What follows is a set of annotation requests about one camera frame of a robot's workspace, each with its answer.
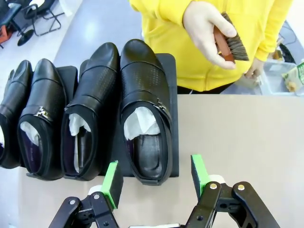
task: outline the hand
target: hand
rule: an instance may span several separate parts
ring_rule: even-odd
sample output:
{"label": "hand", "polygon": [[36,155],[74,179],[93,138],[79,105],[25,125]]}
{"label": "hand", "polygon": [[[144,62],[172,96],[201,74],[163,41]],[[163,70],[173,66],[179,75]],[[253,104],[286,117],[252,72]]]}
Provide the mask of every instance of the hand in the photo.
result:
{"label": "hand", "polygon": [[192,1],[183,15],[183,25],[195,46],[207,60],[224,69],[235,69],[235,64],[225,61],[215,44],[214,25],[227,37],[235,37],[237,31],[212,4]]}
{"label": "hand", "polygon": [[250,69],[247,71],[247,73],[245,73],[245,77],[251,79],[256,79],[259,77],[263,72],[264,63],[265,62],[255,58]]}

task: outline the metal shoe buckle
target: metal shoe buckle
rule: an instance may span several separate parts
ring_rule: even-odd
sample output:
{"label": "metal shoe buckle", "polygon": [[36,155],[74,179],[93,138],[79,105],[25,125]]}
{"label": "metal shoe buckle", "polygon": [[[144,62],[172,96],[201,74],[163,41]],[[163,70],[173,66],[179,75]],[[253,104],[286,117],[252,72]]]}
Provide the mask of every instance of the metal shoe buckle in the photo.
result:
{"label": "metal shoe buckle", "polygon": [[51,121],[51,118],[48,116],[48,112],[42,106],[39,107],[38,112],[34,116],[37,116],[37,117],[42,116],[45,119],[47,119],[48,121]]}
{"label": "metal shoe buckle", "polygon": [[162,109],[164,112],[167,112],[166,106],[164,106],[164,105],[162,104],[162,102],[161,102],[159,99],[157,100],[157,105],[155,105],[155,107],[156,107],[157,109]]}

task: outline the yellow sleeve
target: yellow sleeve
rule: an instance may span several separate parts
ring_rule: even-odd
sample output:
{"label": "yellow sleeve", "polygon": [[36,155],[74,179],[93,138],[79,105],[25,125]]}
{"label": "yellow sleeve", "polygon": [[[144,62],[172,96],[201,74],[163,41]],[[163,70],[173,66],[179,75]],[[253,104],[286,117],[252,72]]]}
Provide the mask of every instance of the yellow sleeve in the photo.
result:
{"label": "yellow sleeve", "polygon": [[156,19],[182,26],[183,14],[192,0],[130,0],[132,8]]}
{"label": "yellow sleeve", "polygon": [[286,19],[293,0],[275,0],[268,15],[265,29],[265,39],[260,43],[256,51],[256,58],[266,61],[269,53],[275,51],[281,27]]}

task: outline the yellow hoodie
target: yellow hoodie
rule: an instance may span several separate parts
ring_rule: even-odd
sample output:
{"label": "yellow hoodie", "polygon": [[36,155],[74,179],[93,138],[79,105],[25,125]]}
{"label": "yellow hoodie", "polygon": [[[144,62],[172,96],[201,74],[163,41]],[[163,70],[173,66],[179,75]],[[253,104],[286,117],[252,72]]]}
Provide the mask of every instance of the yellow hoodie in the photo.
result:
{"label": "yellow hoodie", "polygon": [[142,13],[145,42],[155,53],[170,53],[176,59],[179,86],[197,91],[211,90],[238,80],[254,57],[265,61],[274,52],[280,28],[292,0],[206,0],[227,12],[250,61],[236,61],[235,70],[212,65],[194,46],[182,25],[191,0],[130,0]]}

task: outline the shoe insole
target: shoe insole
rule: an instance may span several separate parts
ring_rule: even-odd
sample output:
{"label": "shoe insole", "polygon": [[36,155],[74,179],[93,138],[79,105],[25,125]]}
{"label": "shoe insole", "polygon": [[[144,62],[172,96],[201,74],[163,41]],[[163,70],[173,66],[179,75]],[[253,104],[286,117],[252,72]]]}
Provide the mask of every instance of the shoe insole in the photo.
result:
{"label": "shoe insole", "polygon": [[151,179],[161,176],[161,149],[161,134],[139,135],[133,139],[133,161],[142,176]]}
{"label": "shoe insole", "polygon": [[77,135],[77,153],[79,172],[83,169],[89,159],[92,149],[92,133],[88,132],[84,127],[79,128]]}

